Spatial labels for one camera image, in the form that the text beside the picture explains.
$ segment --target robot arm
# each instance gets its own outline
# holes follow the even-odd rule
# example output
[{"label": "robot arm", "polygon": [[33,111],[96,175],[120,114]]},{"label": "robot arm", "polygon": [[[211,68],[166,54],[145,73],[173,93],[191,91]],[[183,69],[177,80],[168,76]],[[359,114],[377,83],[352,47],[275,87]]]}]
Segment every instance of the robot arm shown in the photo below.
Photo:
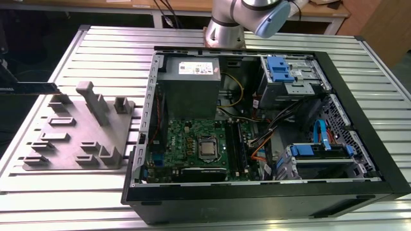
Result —
[{"label": "robot arm", "polygon": [[261,38],[271,37],[283,26],[289,10],[285,0],[213,0],[207,45],[241,48],[244,28]]}]

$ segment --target floor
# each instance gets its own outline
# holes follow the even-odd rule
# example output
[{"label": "floor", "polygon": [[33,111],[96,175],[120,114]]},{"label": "floor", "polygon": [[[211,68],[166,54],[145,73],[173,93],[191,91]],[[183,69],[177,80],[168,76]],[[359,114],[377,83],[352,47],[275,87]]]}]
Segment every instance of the floor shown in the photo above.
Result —
[{"label": "floor", "polygon": [[[41,43],[45,48],[38,57],[40,62],[26,64],[20,59],[33,54],[17,54],[9,57],[10,69],[20,81],[46,81],[54,66],[57,65],[64,51],[69,45],[72,37],[81,24],[94,26],[129,26],[129,27],[153,27],[149,15],[128,14],[104,14],[104,13],[69,13],[62,12],[45,13],[48,18],[46,30],[41,35]],[[201,19],[197,24],[192,20],[181,19],[184,27],[201,28],[205,23]],[[392,68],[392,72],[401,81],[404,87],[411,90],[411,53],[408,52],[401,62]],[[2,113],[0,113],[0,157],[14,136],[20,124],[34,103],[36,96],[6,96],[1,101]]]}]

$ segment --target blue plastic latch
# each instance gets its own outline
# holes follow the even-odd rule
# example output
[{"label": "blue plastic latch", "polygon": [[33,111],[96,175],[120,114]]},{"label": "blue plastic latch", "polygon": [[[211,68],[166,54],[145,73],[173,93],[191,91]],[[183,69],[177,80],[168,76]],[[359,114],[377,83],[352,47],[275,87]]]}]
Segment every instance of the blue plastic latch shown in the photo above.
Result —
[{"label": "blue plastic latch", "polygon": [[347,150],[347,153],[348,153],[348,156],[352,157],[353,156],[353,148],[351,145],[345,145],[345,150]]},{"label": "blue plastic latch", "polygon": [[291,146],[289,149],[291,149],[291,154],[292,154],[292,156],[296,156],[296,155],[297,155],[296,147],[295,147],[295,146]]},{"label": "blue plastic latch", "polygon": [[272,74],[272,81],[279,83],[292,83],[293,77],[289,75],[288,64],[281,57],[268,56],[267,66]]},{"label": "blue plastic latch", "polygon": [[281,166],[283,162],[284,162],[284,159],[283,159],[283,158],[280,158],[280,159],[277,160],[277,162],[276,162],[276,165],[275,165],[276,169],[279,169],[279,168],[280,168],[280,166]]},{"label": "blue plastic latch", "polygon": [[296,155],[313,155],[313,151],[309,145],[295,145],[289,147],[292,156]]},{"label": "blue plastic latch", "polygon": [[313,155],[312,148],[309,145],[296,145],[299,155]]}]

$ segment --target wooden table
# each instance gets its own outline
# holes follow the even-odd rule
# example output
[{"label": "wooden table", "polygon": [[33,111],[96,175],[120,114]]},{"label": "wooden table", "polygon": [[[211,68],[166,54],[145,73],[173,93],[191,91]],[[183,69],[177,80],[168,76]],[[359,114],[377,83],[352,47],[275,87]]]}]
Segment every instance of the wooden table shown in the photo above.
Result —
[{"label": "wooden table", "polygon": [[[165,6],[157,1],[161,9]],[[169,0],[170,6],[177,15],[211,16],[212,0]],[[2,0],[0,9],[66,11],[66,12],[93,12],[93,13],[136,13],[150,14],[153,16],[154,28],[162,28],[161,13],[157,10],[153,0],[130,0],[126,2],[106,2],[105,0]],[[329,23],[324,34],[335,35],[343,21],[351,13],[341,5],[337,10],[325,5],[309,3],[301,9],[301,21]],[[291,21],[299,20],[297,14],[288,18]]]}]

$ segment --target sticker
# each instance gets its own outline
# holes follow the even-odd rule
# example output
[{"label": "sticker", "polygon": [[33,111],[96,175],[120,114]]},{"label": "sticker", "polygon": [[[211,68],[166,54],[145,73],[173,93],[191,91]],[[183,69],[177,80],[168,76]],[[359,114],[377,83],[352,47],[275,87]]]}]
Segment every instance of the sticker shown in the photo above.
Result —
[{"label": "sticker", "polygon": [[105,0],[105,2],[125,2],[125,1],[130,1],[130,0]]},{"label": "sticker", "polygon": [[257,104],[259,104],[259,101],[257,100],[252,100],[252,107],[253,108],[257,108]]},{"label": "sticker", "polygon": [[133,7],[137,7],[137,8],[150,8],[149,5],[133,5]]},{"label": "sticker", "polygon": [[291,74],[292,74],[293,76],[300,76],[300,75],[301,75],[301,72],[300,72],[300,71],[291,71]]},{"label": "sticker", "polygon": [[336,17],[348,17],[348,15],[345,13],[333,13],[332,16]]},{"label": "sticker", "polygon": [[271,175],[271,167],[267,164],[264,165],[264,170],[268,173],[268,175]]},{"label": "sticker", "polygon": [[208,62],[180,62],[180,75],[212,75],[212,63]]}]

